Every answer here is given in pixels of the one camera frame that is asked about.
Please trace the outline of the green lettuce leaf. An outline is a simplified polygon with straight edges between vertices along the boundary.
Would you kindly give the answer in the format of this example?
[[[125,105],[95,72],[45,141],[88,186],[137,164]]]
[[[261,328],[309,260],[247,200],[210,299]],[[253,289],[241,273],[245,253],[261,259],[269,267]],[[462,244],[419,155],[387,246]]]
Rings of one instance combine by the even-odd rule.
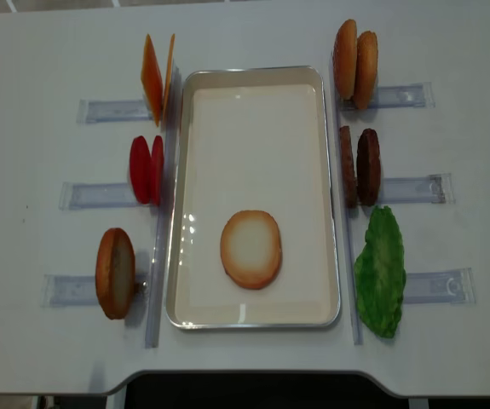
[[[390,207],[375,207],[365,246],[354,265],[356,307],[362,322],[378,337],[395,336],[406,286],[405,250]]]

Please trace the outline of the bread slice on tray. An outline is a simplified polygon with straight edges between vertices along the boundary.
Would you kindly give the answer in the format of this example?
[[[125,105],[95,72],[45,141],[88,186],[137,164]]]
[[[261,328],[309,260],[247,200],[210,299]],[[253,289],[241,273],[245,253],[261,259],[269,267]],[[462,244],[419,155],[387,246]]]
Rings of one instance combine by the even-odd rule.
[[[241,288],[260,290],[277,276],[282,261],[280,231],[263,210],[242,210],[222,230],[220,256],[227,276]]]

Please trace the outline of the right tomato slice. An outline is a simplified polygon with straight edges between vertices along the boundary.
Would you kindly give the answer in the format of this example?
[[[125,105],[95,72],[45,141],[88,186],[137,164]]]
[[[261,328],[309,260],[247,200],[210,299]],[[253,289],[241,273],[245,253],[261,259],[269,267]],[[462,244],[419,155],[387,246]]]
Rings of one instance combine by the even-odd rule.
[[[161,190],[163,183],[164,169],[164,146],[163,138],[156,135],[153,141],[153,148],[150,162],[150,196],[156,206],[160,206]]]

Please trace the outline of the left brown meat patty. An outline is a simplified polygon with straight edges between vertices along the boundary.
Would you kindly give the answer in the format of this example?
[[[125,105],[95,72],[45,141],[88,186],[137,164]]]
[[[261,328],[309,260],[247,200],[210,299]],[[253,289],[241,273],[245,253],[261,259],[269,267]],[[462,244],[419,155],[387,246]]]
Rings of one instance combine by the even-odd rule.
[[[343,190],[345,204],[349,209],[354,209],[358,204],[354,156],[351,145],[350,129],[348,126],[339,128],[339,144],[341,153],[341,166],[343,172]]]

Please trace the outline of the right dark meat patty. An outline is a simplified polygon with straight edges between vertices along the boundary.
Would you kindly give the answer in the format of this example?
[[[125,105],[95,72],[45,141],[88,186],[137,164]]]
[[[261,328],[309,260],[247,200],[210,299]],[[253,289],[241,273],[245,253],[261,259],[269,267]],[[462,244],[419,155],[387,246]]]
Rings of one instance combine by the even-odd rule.
[[[360,203],[374,206],[381,184],[381,162],[377,132],[365,129],[357,149],[357,193]]]

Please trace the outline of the standing bread slice left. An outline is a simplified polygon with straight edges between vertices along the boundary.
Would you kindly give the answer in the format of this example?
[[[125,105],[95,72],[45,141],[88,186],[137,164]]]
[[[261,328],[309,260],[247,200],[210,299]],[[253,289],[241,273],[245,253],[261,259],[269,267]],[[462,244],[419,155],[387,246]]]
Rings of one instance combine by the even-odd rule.
[[[95,265],[95,291],[110,320],[124,319],[135,294],[135,252],[122,228],[102,236]]]

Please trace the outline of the left orange cheese slice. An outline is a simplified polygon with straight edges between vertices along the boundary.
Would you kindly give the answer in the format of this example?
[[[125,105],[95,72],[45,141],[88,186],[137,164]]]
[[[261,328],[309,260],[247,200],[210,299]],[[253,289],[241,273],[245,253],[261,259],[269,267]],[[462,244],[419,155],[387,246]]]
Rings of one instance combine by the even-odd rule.
[[[143,48],[141,83],[153,113],[154,123],[159,126],[163,114],[164,86],[153,41],[149,34],[146,35]]]

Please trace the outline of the orange cheese slice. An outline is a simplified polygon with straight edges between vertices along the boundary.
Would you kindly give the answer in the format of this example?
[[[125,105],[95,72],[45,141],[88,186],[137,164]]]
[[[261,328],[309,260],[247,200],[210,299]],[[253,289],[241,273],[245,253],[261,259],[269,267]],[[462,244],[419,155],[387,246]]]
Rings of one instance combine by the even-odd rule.
[[[163,114],[164,86],[153,41],[149,34],[146,35],[143,48],[141,83],[153,113],[154,123],[159,126]]]
[[[165,75],[165,82],[164,82],[164,95],[163,95],[162,127],[166,126],[168,111],[169,111],[168,106],[169,106],[169,94],[170,94],[173,61],[174,61],[173,59],[174,44],[175,44],[175,33],[173,33],[170,38],[170,47],[169,47],[169,54],[167,59],[167,68],[166,68],[166,75]]]

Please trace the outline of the right orange cheese slice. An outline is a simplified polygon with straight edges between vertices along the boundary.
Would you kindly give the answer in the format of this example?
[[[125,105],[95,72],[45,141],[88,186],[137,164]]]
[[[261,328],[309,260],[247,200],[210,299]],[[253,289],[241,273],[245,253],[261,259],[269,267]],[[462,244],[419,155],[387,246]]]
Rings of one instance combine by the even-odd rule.
[[[165,82],[164,82],[164,95],[163,95],[162,127],[166,126],[168,111],[169,111],[168,106],[169,106],[169,94],[170,94],[173,61],[174,61],[173,59],[174,44],[175,44],[175,33],[173,33],[170,38],[170,47],[169,47],[169,54],[167,59],[167,68],[166,68],[166,75],[165,75]]]

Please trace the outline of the white rectangular metal tray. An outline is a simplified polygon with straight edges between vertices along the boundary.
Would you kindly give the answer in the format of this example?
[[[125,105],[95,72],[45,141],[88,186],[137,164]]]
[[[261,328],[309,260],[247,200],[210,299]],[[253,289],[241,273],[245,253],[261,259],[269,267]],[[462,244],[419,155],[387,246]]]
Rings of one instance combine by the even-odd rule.
[[[181,330],[330,325],[341,300],[324,81],[310,66],[202,71],[182,91],[165,309]],[[222,263],[242,210],[271,216],[280,264],[260,289]]]

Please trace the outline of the long clear strip left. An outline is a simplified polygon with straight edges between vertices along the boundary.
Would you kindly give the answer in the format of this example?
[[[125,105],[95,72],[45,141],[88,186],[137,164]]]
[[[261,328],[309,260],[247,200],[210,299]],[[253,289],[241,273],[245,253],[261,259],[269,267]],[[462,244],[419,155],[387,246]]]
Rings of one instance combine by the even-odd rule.
[[[159,345],[159,329],[163,312],[164,277],[169,265],[175,185],[179,157],[179,127],[182,106],[182,75],[178,66],[172,68],[170,81],[168,118],[164,131],[164,168],[161,204],[158,207],[156,242],[153,248],[149,298],[145,333],[145,348]]]

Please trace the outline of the long clear strip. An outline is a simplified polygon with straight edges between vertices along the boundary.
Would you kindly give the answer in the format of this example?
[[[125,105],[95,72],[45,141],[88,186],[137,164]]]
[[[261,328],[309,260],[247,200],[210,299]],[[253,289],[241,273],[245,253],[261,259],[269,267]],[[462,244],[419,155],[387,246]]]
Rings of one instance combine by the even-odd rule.
[[[355,274],[354,274],[354,253],[353,253],[353,238],[352,229],[349,222],[349,210],[345,204],[345,192],[344,192],[344,179],[342,170],[342,154],[339,142],[339,113],[338,113],[338,93],[335,85],[335,74],[333,73],[333,52],[330,53],[328,59],[328,73],[330,79],[331,89],[331,119],[333,123],[334,132],[334,144],[335,144],[335,158],[336,158],[336,170],[339,185],[340,202],[342,205],[342,230],[343,230],[343,248],[345,254],[348,294],[349,294],[349,313],[352,326],[353,342],[354,346],[360,346],[363,344],[363,331],[360,317],[358,315],[356,307],[356,292],[355,292]]]
[[[179,127],[182,106],[182,75],[178,66],[172,68],[170,81],[168,118],[164,131],[164,168],[161,204],[158,207],[156,242],[153,248],[149,298],[145,333],[145,348],[159,345],[159,329],[163,312],[164,277],[169,265],[175,185],[179,157]]]

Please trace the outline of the long clear strip right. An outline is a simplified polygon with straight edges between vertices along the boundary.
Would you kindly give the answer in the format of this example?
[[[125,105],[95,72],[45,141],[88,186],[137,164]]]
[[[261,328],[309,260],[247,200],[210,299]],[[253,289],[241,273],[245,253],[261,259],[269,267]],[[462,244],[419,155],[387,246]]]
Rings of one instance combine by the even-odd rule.
[[[328,73],[330,79],[331,89],[331,119],[333,123],[334,132],[334,144],[335,144],[335,158],[336,158],[336,170],[339,185],[340,202],[342,205],[342,230],[343,230],[343,248],[345,254],[348,294],[349,294],[349,313],[352,326],[353,342],[354,346],[360,346],[363,344],[363,331],[360,317],[358,315],[356,307],[356,292],[355,292],[355,274],[354,274],[354,253],[353,253],[353,238],[352,229],[349,222],[349,210],[345,204],[345,192],[344,192],[344,179],[342,170],[342,154],[339,142],[339,113],[338,113],[338,93],[335,85],[335,74],[333,73],[333,52],[330,53],[328,59]]]

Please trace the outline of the left burger bun top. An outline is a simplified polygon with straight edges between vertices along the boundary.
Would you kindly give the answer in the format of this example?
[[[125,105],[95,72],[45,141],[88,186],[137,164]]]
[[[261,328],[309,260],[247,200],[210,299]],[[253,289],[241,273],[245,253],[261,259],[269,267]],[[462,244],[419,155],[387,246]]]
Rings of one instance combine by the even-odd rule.
[[[349,100],[355,89],[357,61],[357,26],[348,19],[340,26],[334,43],[332,64],[337,92],[343,100]]]

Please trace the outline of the clear holder rail tomato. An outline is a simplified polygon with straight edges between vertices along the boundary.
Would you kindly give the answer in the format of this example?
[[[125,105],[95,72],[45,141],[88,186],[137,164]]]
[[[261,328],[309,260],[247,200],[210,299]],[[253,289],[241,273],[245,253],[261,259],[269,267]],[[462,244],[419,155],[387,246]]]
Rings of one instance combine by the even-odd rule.
[[[128,183],[70,183],[61,189],[60,210],[127,208],[141,206]]]

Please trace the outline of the clear holder rail cheese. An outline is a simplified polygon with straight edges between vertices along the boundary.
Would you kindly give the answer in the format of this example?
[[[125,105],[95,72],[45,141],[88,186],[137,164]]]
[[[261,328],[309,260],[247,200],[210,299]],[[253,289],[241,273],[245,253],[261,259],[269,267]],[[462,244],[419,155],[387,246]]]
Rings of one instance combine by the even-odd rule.
[[[144,100],[81,100],[78,105],[78,124],[135,122],[152,119],[153,114]]]

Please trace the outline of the clear holder rail patties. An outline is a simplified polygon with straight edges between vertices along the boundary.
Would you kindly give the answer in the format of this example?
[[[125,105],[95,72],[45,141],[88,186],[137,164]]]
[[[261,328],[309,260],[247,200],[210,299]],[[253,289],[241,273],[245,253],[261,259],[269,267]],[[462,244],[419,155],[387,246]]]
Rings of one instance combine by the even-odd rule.
[[[454,204],[450,173],[422,177],[384,178],[378,204]]]

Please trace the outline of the clear holder rail buns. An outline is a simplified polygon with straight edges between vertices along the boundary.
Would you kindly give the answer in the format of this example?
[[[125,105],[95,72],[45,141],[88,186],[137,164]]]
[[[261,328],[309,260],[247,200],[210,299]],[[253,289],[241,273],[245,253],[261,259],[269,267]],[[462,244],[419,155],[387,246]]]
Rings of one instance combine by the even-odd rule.
[[[408,85],[377,86],[366,109],[434,108],[431,82]]]

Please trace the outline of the clear holder rail bread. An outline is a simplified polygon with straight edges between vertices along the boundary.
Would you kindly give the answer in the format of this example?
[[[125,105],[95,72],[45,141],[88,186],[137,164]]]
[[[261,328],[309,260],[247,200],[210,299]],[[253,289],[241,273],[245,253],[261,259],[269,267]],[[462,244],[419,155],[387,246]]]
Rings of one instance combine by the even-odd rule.
[[[43,308],[99,306],[94,276],[46,274],[43,280]]]

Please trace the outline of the clear holder rail lettuce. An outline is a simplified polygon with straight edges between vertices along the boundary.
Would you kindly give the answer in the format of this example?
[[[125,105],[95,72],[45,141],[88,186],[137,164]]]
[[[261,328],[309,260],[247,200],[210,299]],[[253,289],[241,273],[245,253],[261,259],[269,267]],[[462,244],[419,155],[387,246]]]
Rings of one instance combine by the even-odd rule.
[[[471,268],[408,274],[403,302],[405,304],[475,303],[476,292]]]

